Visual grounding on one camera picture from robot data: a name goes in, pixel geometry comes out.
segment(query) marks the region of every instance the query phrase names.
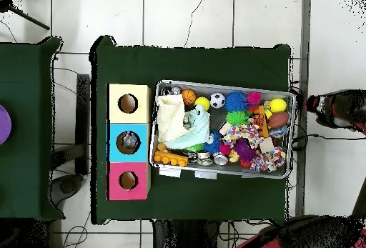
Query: yellow ball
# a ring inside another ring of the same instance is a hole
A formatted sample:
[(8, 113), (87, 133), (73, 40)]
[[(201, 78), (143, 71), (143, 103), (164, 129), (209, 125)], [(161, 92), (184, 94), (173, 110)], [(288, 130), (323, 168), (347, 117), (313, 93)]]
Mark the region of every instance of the yellow ball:
[(201, 96), (200, 98), (197, 98), (196, 101), (194, 102), (194, 105), (197, 105), (197, 104), (202, 104), (205, 111), (209, 110), (209, 100), (208, 100), (208, 98), (205, 98), (204, 96)]
[(286, 102), (283, 99), (273, 99), (269, 103), (269, 110), (273, 113), (285, 111), (286, 110)]

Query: box with hole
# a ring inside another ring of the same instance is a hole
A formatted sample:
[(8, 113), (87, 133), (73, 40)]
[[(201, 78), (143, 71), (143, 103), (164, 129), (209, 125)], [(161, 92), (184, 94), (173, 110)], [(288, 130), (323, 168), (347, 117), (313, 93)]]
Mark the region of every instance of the box with hole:
[(109, 201), (143, 200), (150, 189), (150, 165), (147, 162), (110, 163), (107, 167)]
[(150, 123), (151, 89), (147, 85), (107, 84), (111, 123)]
[(148, 162), (150, 123), (110, 124), (107, 131), (111, 163)]

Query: black cable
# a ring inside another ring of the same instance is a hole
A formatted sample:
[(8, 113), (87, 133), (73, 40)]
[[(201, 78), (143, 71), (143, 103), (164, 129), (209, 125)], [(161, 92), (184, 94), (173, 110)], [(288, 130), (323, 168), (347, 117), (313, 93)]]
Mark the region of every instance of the black cable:
[(15, 39), (15, 36), (11, 32), (11, 29), (6, 25), (6, 23), (4, 23), (2, 20), (0, 20), (0, 23), (2, 23), (3, 25), (5, 25), (8, 28), (8, 30), (10, 31), (10, 34), (13, 36), (13, 39), (14, 39), (15, 43), (18, 43), (18, 41)]

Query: orange toy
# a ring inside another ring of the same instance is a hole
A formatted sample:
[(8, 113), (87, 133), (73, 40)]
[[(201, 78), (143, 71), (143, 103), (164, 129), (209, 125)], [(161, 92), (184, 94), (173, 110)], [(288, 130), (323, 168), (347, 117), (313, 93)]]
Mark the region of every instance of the orange toy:
[(185, 89), (182, 91), (183, 103), (186, 105), (192, 105), (196, 101), (196, 94), (191, 89)]
[(170, 163), (171, 165), (179, 165), (180, 167), (186, 167), (188, 162), (188, 157), (179, 156), (178, 154), (170, 154), (168, 152), (156, 151), (154, 155), (154, 161), (160, 162), (163, 164)]
[(259, 136), (264, 138), (269, 137), (264, 107), (259, 106), (252, 118), (254, 119), (254, 123), (259, 126)]

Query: green table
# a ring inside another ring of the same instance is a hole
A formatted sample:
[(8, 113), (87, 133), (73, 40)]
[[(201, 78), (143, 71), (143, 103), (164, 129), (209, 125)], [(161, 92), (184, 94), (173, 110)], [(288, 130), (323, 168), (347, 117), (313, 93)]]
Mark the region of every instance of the green table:
[(182, 170), (180, 178), (172, 178), (152, 168), (147, 200), (107, 201), (105, 91), (107, 83), (146, 84), (154, 93), (161, 79), (287, 91), (289, 57), (288, 45), (274, 49), (163, 49), (118, 47), (109, 36), (98, 38), (90, 54), (92, 221), (284, 220), (286, 179), (241, 179), (227, 174), (218, 174), (217, 180), (198, 179), (187, 170)]
[(0, 104), (12, 129), (0, 145), (0, 217), (60, 219), (48, 200), (51, 170), (50, 64), (61, 39), (0, 43)]

